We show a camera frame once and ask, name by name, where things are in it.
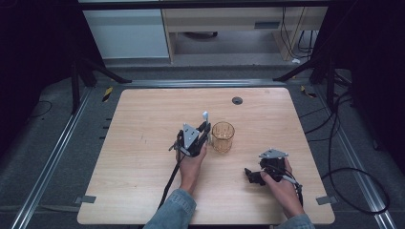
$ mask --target light wood table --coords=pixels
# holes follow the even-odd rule
[[[243,104],[234,105],[239,96]],[[208,146],[191,224],[279,224],[283,211],[266,186],[248,182],[244,168],[259,171],[259,154],[269,148],[289,153],[293,174],[303,184],[304,206],[313,223],[334,221],[289,92],[283,88],[145,89],[122,93],[99,155],[78,221],[82,224],[144,224],[156,212],[175,166],[169,147],[183,123],[198,127],[203,112],[215,124],[235,128],[231,150]],[[172,190],[180,185],[180,174]]]

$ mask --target sleeve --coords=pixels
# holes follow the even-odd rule
[[[277,229],[315,229],[307,214],[292,217],[276,227]]]
[[[196,201],[187,192],[183,189],[176,189],[143,228],[186,229],[196,206]]]

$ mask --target floor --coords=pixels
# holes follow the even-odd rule
[[[300,48],[309,45],[305,33]],[[326,120],[325,85],[309,83],[310,70],[297,74],[285,83],[271,80],[288,73],[298,64],[281,60],[270,33],[223,32],[217,37],[181,34],[173,63],[136,66],[109,66],[120,76],[133,79],[130,85],[118,85],[98,73],[94,88],[80,88],[84,106],[70,115],[72,95],[70,81],[49,86],[32,111],[25,128],[13,142],[8,156],[0,162],[0,228],[137,228],[136,225],[80,225],[76,221],[79,205],[92,175],[108,125],[114,115],[119,94],[127,88],[145,87],[286,87],[305,131]],[[306,61],[306,53],[299,60]],[[102,102],[106,88],[113,86],[107,102]],[[348,88],[336,87],[338,95]],[[382,183],[391,199],[388,212],[365,214],[338,196],[336,189],[350,203],[361,209],[379,210],[387,200],[376,182],[358,173],[341,172],[324,185],[330,197],[336,221],[316,228],[405,228],[405,178],[386,152],[373,148],[373,138],[351,100],[339,107],[338,130],[332,142],[328,136],[332,121],[307,134],[320,175],[332,168],[355,167],[370,172]],[[268,226],[227,226],[226,228],[268,228]]]

